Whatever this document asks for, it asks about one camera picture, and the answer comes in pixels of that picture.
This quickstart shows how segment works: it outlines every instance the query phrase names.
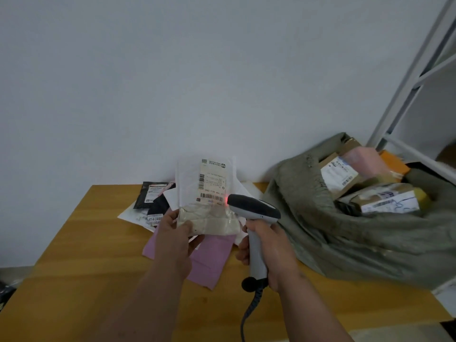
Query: yellow tabletop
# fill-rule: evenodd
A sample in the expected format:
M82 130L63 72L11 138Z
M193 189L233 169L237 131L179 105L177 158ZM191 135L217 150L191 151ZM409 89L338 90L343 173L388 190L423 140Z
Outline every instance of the yellow tabletop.
M3 341L83 341L121 304L151 264L141 252L152 233L117 218L139 190L140 185L89 189L0 313ZM241 288L248 267L235 259L236 248L214 291L185 281L175 341L240 339L239 324L253 296ZM426 290L386 281L330 280L301 268L347 330L451 319ZM249 341L286 338L279 297L270 289L245 334Z

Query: pink envelope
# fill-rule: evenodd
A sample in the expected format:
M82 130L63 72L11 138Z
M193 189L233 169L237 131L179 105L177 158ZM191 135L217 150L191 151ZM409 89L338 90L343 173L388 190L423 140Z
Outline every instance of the pink envelope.
M143 249L143 256L154 259L158 227ZM206 235L198 249L191 254L192 269L187 280L214 290L233 247L236 235Z

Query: label sticker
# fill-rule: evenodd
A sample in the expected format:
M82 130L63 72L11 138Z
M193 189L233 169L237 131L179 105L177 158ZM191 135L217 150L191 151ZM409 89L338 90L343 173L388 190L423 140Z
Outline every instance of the label sticker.
M323 180L332 192L343 190L357 175L358 172L340 157L336 157L322 168Z
M419 210L419 204L412 190L395 195L393 198L386 198L361 206L363 214L371 212L407 213L417 210Z
M198 202L223 205L227 170L224 163L202 159L198 183Z
M166 187L166 184L159 184L159 185L150 185L149 189L147 190L147 194L145 195L144 202L151 203L153 202L160 192Z
M156 227L160 223L162 218L163 218L162 213L157 213L155 215L147 215L147 221L151 224L151 226L154 226L154 227Z

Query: gray bag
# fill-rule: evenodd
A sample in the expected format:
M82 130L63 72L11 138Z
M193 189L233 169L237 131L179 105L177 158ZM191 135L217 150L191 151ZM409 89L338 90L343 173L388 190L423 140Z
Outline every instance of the gray bag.
M433 201L424 212L353 217L340 212L318 163L349 136L340 133L280 162L263 200L279 208L297 258L334 279L386 278L433 289L456 275L456 187L412 169L407 182Z

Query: barcode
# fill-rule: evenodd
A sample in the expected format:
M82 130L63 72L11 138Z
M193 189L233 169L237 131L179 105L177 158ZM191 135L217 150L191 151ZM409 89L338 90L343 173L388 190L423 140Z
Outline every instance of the barcode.
M347 183L349 183L353 179L352 176L349 176L343 183L342 186L345 186Z
M383 205L387 205L387 204L390 204L390 203L393 203L394 202L394 199L388 199L388 200L385 200L385 201L381 201L377 204L374 204L372 207L382 207Z
M209 193L200 193L200 197L223 201L223 197L219 197L218 195L213 195L213 194L209 194Z
M203 190L204 189L204 174L200 174L200 182L198 184L198 189Z

